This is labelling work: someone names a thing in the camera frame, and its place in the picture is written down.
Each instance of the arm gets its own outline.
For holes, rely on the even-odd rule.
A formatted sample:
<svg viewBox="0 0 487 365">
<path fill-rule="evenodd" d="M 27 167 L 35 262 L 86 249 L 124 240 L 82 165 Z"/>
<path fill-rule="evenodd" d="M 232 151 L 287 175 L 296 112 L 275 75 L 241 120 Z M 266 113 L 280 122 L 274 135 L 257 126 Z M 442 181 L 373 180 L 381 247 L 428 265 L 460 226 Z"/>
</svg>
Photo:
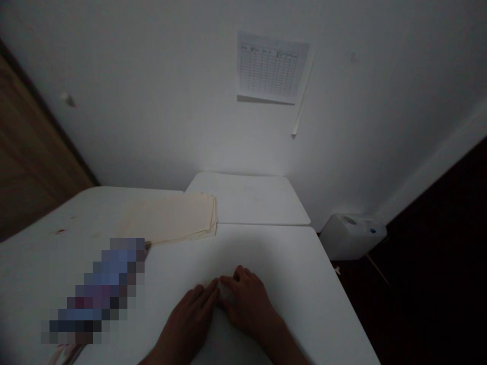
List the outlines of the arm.
<svg viewBox="0 0 487 365">
<path fill-rule="evenodd" d="M 262 281 L 249 269 L 238 266 L 233 277 L 220 281 L 232 290 L 236 303 L 219 301 L 232 325 L 254 338 L 273 364 L 309 364 L 286 323 L 273 308 Z"/>
</svg>

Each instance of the stack of paper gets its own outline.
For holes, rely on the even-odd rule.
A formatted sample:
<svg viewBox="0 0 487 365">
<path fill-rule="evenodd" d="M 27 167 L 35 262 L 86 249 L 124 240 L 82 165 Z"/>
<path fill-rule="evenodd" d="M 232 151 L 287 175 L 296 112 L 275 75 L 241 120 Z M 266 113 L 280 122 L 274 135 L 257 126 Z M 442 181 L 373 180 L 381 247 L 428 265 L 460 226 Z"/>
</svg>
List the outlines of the stack of paper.
<svg viewBox="0 0 487 365">
<path fill-rule="evenodd" d="M 217 221 L 213 195 L 174 195 L 134 202 L 120 222 L 117 237 L 144 237 L 152 244 L 195 240 L 214 236 Z"/>
</svg>

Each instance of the white table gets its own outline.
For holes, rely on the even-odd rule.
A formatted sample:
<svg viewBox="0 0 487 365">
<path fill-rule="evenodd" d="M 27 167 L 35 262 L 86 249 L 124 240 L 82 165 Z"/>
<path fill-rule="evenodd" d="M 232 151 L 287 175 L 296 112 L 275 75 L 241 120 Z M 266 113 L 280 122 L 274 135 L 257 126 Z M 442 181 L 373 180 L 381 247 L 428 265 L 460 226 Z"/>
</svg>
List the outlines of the white table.
<svg viewBox="0 0 487 365">
<path fill-rule="evenodd" d="M 200 172 L 186 192 L 217 197 L 218 223 L 307 226 L 311 223 L 284 176 L 241 176 Z"/>
<path fill-rule="evenodd" d="M 118 222 L 136 199 L 178 191 L 97 187 L 85 190 L 0 243 L 0 344 L 12 363 L 48 363 L 56 345 L 41 344 L 41 319 L 66 307 L 75 284 L 110 248 Z"/>
<path fill-rule="evenodd" d="M 55 345 L 40 344 L 40 321 L 63 308 L 75 284 L 109 247 L 124 209 L 138 198 L 178 192 L 87 190 L 0 245 L 2 350 L 14 363 L 46 363 Z M 155 246 L 145 285 L 127 320 L 112 322 L 110 343 L 88 345 L 77 364 L 135 364 L 157 340 L 169 313 L 197 283 L 230 275 L 238 264 L 256 272 L 304 352 L 316 363 L 379 364 L 319 242 L 309 227 L 219 225 L 215 237 Z M 215 310 L 195 363 L 268 363 L 249 338 Z"/>
</svg>

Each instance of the white stick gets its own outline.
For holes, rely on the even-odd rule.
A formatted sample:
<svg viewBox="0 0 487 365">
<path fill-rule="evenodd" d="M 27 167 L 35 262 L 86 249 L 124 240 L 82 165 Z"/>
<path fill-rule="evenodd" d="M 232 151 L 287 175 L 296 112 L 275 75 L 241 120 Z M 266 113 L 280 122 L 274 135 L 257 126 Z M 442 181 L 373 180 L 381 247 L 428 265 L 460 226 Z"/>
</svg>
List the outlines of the white stick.
<svg viewBox="0 0 487 365">
<path fill-rule="evenodd" d="M 313 59 L 311 61 L 311 68 L 308 73 L 308 77 L 306 78 L 306 86 L 304 87 L 303 97 L 301 98 L 301 103 L 299 104 L 298 115 L 296 116 L 296 123 L 294 123 L 293 132 L 291 133 L 291 137 L 295 138 L 296 134 L 298 134 L 299 124 L 301 123 L 301 116 L 303 115 L 304 107 L 306 106 L 306 101 L 308 99 L 309 90 L 310 90 L 310 80 L 315 75 L 315 56 L 316 51 L 313 53 Z"/>
</svg>

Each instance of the left hand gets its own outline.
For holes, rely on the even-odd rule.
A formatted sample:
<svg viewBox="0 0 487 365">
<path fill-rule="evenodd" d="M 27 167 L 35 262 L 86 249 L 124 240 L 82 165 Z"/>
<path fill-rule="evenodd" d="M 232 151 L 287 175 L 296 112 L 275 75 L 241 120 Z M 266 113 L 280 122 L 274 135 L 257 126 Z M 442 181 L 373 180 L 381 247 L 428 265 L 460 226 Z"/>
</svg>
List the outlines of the left hand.
<svg viewBox="0 0 487 365">
<path fill-rule="evenodd" d="M 190 364 L 202 348 L 220 290 L 218 279 L 188 291 L 173 309 L 156 345 L 140 364 Z"/>
</svg>

